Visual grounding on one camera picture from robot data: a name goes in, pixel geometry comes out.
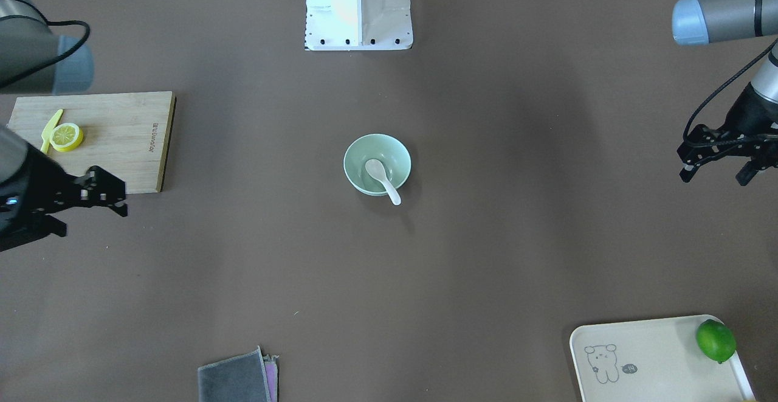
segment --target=bear drawing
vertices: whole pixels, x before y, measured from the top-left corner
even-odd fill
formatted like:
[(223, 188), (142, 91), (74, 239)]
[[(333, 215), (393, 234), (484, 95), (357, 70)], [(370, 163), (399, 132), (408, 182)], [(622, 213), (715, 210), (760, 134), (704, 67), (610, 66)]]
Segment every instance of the bear drawing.
[(614, 383), (619, 380), (619, 369), (616, 368), (616, 346), (608, 344), (607, 346), (587, 346), (584, 351), (587, 353), (589, 366), (597, 375), (600, 384)]

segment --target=green lime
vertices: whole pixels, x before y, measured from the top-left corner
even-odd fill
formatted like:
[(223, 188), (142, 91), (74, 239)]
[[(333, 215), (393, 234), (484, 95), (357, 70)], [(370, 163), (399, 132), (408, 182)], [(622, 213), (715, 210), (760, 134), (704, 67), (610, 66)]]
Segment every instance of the green lime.
[(718, 361), (727, 361), (734, 355), (735, 343), (732, 331), (716, 320), (705, 320), (697, 328), (697, 345), (706, 357)]

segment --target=gray cloth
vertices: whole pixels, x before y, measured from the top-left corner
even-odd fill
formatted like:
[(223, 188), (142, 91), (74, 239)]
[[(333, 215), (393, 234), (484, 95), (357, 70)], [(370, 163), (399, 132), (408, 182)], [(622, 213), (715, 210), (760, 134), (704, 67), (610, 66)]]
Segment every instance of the gray cloth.
[(200, 402), (270, 402), (259, 346), (254, 352), (198, 369)]

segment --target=bowl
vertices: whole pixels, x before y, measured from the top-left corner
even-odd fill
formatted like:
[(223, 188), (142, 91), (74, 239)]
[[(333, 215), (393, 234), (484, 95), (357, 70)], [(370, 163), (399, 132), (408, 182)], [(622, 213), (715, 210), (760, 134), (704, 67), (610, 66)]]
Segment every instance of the bowl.
[(356, 139), (343, 156), (343, 171), (351, 184), (368, 196), (385, 196), (384, 186), (365, 170), (365, 163), (377, 159), (384, 164), (389, 183), (399, 188), (411, 174), (411, 155), (399, 140), (382, 134), (371, 134)]

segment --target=cloth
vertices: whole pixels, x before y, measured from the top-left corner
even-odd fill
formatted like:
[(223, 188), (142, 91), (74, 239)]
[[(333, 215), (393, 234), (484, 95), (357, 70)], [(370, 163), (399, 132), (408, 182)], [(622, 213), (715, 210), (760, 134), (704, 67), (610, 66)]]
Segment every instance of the cloth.
[(276, 358), (263, 357), (257, 346), (254, 352), (202, 366), (198, 369), (200, 402), (277, 402)]

